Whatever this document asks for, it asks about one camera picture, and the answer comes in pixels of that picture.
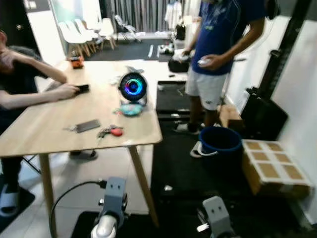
table leg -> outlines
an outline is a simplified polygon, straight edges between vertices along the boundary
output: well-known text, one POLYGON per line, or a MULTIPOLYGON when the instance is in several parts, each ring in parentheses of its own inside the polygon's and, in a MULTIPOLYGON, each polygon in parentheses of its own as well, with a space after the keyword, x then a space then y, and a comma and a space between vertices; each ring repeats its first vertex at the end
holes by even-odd
POLYGON ((151 194, 149 186, 148 186, 147 178, 145 177, 144 169, 143 169, 143 166, 142 166, 142 163, 140 160, 139 153, 137 151, 137 147, 136 146, 129 146, 128 148, 129 148, 129 152, 131 154, 132 162, 133 162, 134 169, 135 169, 135 172, 136 172, 138 180, 139 180, 141 190, 143 192, 145 201, 146 201, 148 208, 149 208, 150 216, 152 218, 154 225, 156 227, 159 227, 159 220, 158 220, 157 213, 155 211, 155 206, 154 206, 152 194, 151 194))
MULTIPOLYGON (((52 187, 50 159, 48 154, 40 154, 40 164, 41 164, 41 171, 42 171, 42 181, 43 181, 46 207, 48 209, 48 214, 50 215, 51 209, 54 204, 54 195, 53 195, 53 187, 52 187)), ((53 222, 53 234, 55 235, 55 237, 57 237, 55 214, 53 214, 52 222, 53 222)))

red key fob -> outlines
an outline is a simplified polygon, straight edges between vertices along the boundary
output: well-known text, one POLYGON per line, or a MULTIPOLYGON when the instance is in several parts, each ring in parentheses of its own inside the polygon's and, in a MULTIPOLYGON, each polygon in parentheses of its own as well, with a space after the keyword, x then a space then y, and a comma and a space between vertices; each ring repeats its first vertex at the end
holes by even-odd
POLYGON ((111 129, 111 134, 114 136, 122 136, 123 130, 121 128, 111 129))

gray curtain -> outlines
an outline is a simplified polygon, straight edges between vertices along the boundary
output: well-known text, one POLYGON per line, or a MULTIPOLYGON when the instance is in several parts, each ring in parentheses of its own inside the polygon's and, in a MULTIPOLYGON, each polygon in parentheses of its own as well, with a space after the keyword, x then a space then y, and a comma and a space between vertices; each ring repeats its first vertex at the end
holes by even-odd
MULTIPOLYGON (((165 22, 166 6, 174 0, 104 0, 107 17, 120 15, 124 22, 137 31, 156 32, 168 30, 165 22)), ((180 0, 184 9, 185 0, 180 0)))

person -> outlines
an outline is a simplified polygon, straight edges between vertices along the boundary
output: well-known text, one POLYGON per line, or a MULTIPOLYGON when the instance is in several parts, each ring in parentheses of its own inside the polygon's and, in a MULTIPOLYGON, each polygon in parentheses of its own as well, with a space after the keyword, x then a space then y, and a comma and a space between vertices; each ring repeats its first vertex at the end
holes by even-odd
POLYGON ((196 49, 185 88, 191 99, 190 121, 177 124, 176 132, 199 134, 202 109, 205 126, 217 122, 216 108, 233 59, 262 35, 265 16, 264 0, 202 0, 199 27, 183 52, 189 55, 196 49), (243 36, 247 25, 250 30, 243 36))
MULTIPOLYGON (((79 88, 67 84, 67 77, 63 72, 43 63, 33 50, 18 46, 7 47, 6 42, 6 34, 0 30, 0 134, 28 106, 68 99, 79 91, 79 88), (51 91, 38 93, 35 76, 50 77, 59 86, 51 91)), ((22 159, 23 157, 1 159, 4 186, 0 195, 0 215, 3 217, 14 216, 18 212, 18 174, 22 159)))

orange object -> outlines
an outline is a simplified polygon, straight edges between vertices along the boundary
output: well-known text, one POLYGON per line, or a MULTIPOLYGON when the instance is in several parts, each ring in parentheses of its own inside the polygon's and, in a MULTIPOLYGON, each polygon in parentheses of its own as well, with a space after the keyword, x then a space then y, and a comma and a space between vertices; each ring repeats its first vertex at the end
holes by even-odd
POLYGON ((70 58, 71 65, 73 68, 82 68, 84 67, 84 58, 82 56, 79 57, 71 57, 70 58))

